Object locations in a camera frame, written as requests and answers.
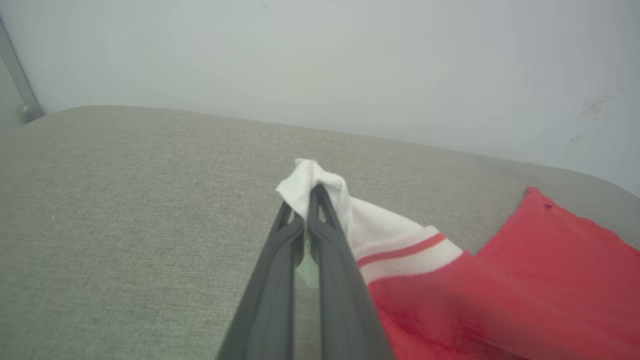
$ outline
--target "red fabric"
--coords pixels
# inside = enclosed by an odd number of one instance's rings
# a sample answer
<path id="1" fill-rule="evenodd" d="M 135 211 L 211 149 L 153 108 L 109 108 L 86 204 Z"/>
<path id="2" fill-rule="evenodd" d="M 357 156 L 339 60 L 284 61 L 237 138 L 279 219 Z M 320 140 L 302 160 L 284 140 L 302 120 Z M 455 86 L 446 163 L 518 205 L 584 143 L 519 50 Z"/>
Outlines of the red fabric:
<path id="1" fill-rule="evenodd" d="M 640 359 L 640 252 L 536 188 L 478 256 L 369 290 L 399 360 Z"/>

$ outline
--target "white stripe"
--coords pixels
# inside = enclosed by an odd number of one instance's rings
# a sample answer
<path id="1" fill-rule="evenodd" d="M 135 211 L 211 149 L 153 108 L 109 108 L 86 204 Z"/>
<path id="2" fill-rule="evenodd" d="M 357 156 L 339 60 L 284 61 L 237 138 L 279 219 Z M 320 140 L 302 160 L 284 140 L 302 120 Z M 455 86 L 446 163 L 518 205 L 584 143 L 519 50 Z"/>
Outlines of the white stripe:
<path id="1" fill-rule="evenodd" d="M 367 285 L 385 277 L 417 275 L 438 270 L 453 262 L 463 253 L 449 239 L 415 254 L 401 258 L 385 259 L 366 264 L 360 273 Z"/>
<path id="2" fill-rule="evenodd" d="M 413 246 L 428 238 L 432 238 L 438 234 L 438 229 L 433 226 L 427 226 L 409 236 L 405 236 L 397 239 L 389 239 L 387 241 L 381 241 L 378 243 L 368 243 L 357 249 L 352 249 L 353 257 L 356 261 L 373 254 L 380 254 L 381 252 L 390 252 L 399 249 L 404 249 L 409 246 Z"/>

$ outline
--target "folded fabric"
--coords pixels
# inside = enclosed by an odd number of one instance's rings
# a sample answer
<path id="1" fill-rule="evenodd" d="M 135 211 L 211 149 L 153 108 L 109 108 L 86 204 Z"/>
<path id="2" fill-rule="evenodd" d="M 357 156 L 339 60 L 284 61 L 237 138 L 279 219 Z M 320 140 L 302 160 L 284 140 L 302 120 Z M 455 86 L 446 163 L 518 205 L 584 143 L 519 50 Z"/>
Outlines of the folded fabric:
<path id="1" fill-rule="evenodd" d="M 325 185 L 398 359 L 640 358 L 640 252 L 538 189 L 473 256 L 296 162 L 278 192 Z"/>

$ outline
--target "white wall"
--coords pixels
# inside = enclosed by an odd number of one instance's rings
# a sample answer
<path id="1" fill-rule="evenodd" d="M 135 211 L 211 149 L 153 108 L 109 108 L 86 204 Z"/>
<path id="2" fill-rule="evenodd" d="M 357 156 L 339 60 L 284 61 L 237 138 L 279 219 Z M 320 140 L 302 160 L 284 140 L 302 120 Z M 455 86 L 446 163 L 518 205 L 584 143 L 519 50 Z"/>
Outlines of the white wall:
<path id="1" fill-rule="evenodd" d="M 154 106 L 569 168 L 640 195 L 638 0 L 0 0 L 46 113 Z"/>

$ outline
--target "gray fabric surface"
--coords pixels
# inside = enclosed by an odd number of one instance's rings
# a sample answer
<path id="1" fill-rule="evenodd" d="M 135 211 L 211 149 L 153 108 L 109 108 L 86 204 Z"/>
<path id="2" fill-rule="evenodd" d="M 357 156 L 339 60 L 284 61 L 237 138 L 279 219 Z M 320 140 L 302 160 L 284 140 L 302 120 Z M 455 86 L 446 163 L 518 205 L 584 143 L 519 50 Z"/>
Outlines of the gray fabric surface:
<path id="1" fill-rule="evenodd" d="M 297 157 L 478 251 L 537 186 L 640 245 L 640 199 L 567 170 L 184 111 L 90 106 L 0 138 L 0 357 L 213 357 Z M 318 358 L 317 292 L 298 294 Z"/>

